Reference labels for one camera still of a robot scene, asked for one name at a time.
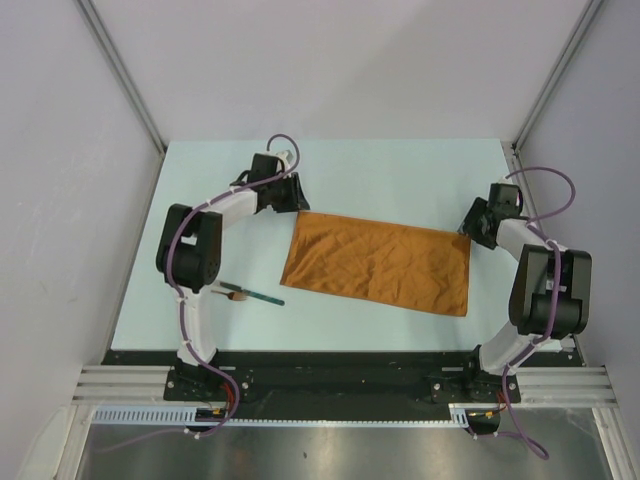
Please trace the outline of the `orange cloth napkin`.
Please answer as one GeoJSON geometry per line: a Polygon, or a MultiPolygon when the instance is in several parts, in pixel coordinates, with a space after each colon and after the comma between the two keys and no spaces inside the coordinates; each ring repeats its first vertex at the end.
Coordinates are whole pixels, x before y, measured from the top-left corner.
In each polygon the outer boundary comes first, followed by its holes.
{"type": "Polygon", "coordinates": [[[457,233],[325,213],[297,216],[280,284],[464,317],[470,239],[457,233]]]}

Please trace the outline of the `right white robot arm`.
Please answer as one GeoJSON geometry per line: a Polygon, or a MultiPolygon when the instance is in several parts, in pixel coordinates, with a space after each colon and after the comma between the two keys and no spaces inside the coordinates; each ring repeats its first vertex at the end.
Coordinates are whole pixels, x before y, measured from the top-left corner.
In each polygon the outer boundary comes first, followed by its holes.
{"type": "Polygon", "coordinates": [[[459,232],[518,261],[508,302],[508,321],[476,347],[474,367],[461,376],[463,393],[484,401],[497,389],[496,376],[512,375],[540,347],[583,332],[590,314],[592,256],[548,237],[523,215],[522,193],[510,183],[493,183],[478,197],[459,232]]]}

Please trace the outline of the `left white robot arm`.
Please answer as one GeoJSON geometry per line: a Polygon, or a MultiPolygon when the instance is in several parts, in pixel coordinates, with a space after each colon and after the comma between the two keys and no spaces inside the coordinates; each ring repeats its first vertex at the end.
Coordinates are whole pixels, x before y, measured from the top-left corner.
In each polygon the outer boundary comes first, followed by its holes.
{"type": "Polygon", "coordinates": [[[264,209],[276,213],[310,208],[295,168],[299,156],[289,150],[256,153],[251,168],[228,189],[197,206],[169,207],[158,250],[156,268],[174,289],[178,303],[178,358],[192,368],[186,387],[197,398],[214,397],[221,376],[204,365],[217,353],[211,321],[205,313],[203,291],[216,280],[222,263],[223,233],[238,221],[264,209]]]}

